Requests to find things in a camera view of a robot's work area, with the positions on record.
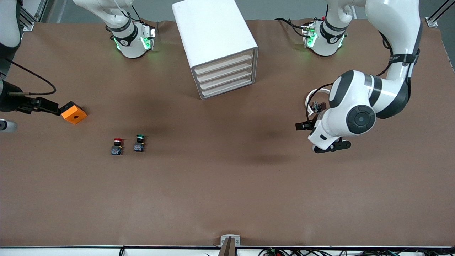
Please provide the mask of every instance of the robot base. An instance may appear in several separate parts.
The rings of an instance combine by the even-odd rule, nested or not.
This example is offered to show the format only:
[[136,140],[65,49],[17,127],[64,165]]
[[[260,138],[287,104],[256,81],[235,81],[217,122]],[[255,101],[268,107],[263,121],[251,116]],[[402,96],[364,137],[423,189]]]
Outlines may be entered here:
[[153,51],[153,44],[155,42],[155,28],[150,28],[149,25],[143,24],[140,22],[133,21],[133,24],[137,26],[138,33],[135,39],[131,41],[129,46],[122,45],[122,40],[118,42],[114,39],[115,43],[117,44],[117,49],[122,52],[125,57],[128,58],[139,58],[146,51],[152,50]]
[[329,44],[327,40],[322,37],[320,32],[320,26],[322,21],[316,21],[308,26],[302,27],[303,35],[309,36],[310,38],[303,38],[303,44],[305,47],[310,48],[317,55],[330,56],[334,54],[338,48],[341,47],[344,36],[337,41],[337,43]]

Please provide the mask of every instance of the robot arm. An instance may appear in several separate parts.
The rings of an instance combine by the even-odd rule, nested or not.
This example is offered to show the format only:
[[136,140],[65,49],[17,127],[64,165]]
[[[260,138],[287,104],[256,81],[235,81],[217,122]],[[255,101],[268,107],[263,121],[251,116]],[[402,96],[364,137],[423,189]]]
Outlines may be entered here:
[[370,23],[391,46],[389,72],[382,79],[350,70],[335,80],[329,95],[330,108],[317,116],[308,137],[322,150],[333,147],[340,137],[369,131],[376,117],[385,119],[398,114],[410,97],[410,79],[422,30],[418,0],[367,0],[365,11]]
[[73,0],[74,3],[98,16],[112,32],[117,49],[128,58],[138,58],[153,49],[155,28],[126,16],[124,8],[133,0]]
[[327,14],[323,20],[311,23],[308,31],[303,33],[310,38],[305,39],[306,47],[321,56],[330,56],[341,47],[344,32],[353,18],[349,5],[365,7],[366,0],[326,0]]
[[0,0],[0,59],[13,53],[20,44],[19,13],[22,1]]

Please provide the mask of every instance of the orange block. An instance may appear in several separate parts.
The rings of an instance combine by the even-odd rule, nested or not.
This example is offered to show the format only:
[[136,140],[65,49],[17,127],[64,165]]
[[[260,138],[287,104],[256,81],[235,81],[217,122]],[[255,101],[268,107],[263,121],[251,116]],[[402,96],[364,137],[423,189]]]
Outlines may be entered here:
[[84,118],[87,117],[87,114],[76,105],[70,107],[69,109],[65,110],[61,116],[68,122],[72,124],[77,124],[78,122],[82,121]]

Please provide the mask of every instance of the brown table surface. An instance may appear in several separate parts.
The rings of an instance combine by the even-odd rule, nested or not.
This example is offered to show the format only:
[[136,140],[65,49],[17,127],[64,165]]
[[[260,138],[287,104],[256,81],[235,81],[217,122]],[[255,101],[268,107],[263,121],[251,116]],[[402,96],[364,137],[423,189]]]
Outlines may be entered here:
[[[15,61],[57,86],[48,99],[89,116],[2,113],[19,129],[0,134],[0,245],[210,245],[226,233],[245,245],[455,244],[455,75],[440,31],[424,27],[402,113],[349,150],[314,154],[294,127],[306,94],[349,69],[379,73],[388,50],[366,20],[330,57],[282,22],[248,26],[257,82],[205,101],[174,22],[139,59],[103,24],[25,33]],[[16,67],[8,81],[48,90]],[[144,153],[132,150],[137,133]],[[114,137],[123,156],[110,155]]]

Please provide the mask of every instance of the green led light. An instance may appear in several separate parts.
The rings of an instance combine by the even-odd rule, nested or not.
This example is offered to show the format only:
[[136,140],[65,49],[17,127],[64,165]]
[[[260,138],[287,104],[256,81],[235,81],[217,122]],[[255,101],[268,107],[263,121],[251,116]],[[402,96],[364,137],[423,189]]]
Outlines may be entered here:
[[120,51],[120,46],[118,45],[117,39],[114,38],[114,42],[117,45],[117,49]]
[[338,48],[341,47],[341,44],[343,43],[343,39],[344,39],[344,35],[343,35],[343,36],[341,37],[341,39],[340,39],[340,44],[338,44]]
[[314,42],[316,41],[316,39],[318,38],[318,34],[316,33],[313,33],[313,35],[311,35],[311,37],[308,39],[308,47],[313,47],[314,45]]
[[150,40],[148,40],[147,38],[141,37],[141,41],[146,50],[150,49]]

